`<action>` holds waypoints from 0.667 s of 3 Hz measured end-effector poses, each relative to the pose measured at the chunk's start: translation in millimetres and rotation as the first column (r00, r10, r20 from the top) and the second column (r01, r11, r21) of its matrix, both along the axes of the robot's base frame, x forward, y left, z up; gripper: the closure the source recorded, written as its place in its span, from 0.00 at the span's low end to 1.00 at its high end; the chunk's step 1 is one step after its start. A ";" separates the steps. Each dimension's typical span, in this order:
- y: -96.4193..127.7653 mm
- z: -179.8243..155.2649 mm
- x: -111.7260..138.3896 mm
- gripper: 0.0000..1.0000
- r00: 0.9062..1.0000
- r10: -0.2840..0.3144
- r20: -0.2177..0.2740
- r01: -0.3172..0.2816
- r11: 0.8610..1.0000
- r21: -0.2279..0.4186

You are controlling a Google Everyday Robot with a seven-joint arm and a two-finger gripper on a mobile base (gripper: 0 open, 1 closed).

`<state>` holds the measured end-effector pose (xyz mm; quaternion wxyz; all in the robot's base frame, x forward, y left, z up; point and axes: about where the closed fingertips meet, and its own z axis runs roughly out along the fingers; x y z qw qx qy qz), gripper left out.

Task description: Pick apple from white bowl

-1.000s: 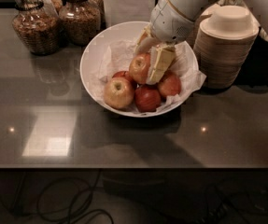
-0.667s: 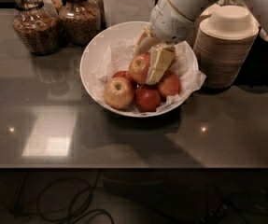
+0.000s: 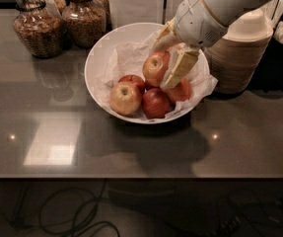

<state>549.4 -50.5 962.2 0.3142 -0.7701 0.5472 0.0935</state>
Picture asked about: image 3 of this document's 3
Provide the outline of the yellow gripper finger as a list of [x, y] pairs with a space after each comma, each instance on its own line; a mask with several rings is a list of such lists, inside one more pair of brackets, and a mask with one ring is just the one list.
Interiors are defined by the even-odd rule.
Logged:
[[178, 43], [180, 43], [180, 40], [175, 31], [175, 19], [171, 19], [165, 23], [163, 28], [157, 34], [151, 47], [151, 51], [166, 51], [171, 46], [174, 46]]
[[198, 60], [199, 49], [185, 44], [174, 45], [169, 48], [170, 60], [160, 87], [163, 89], [174, 88], [193, 68]]

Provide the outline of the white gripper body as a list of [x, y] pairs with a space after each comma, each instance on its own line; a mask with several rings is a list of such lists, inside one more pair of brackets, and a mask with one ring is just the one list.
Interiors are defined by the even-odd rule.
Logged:
[[175, 15], [175, 32], [180, 40], [195, 47], [211, 47], [228, 31], [204, 0], [183, 0]]

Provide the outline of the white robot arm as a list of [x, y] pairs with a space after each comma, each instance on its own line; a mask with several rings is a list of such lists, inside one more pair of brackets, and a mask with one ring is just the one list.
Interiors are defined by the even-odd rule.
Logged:
[[270, 1], [183, 0], [175, 16], [165, 23], [152, 46], [152, 50], [157, 52], [179, 43], [184, 44], [176, 58], [170, 61], [161, 87], [170, 89], [176, 86], [195, 65], [200, 48], [214, 45], [240, 16]]

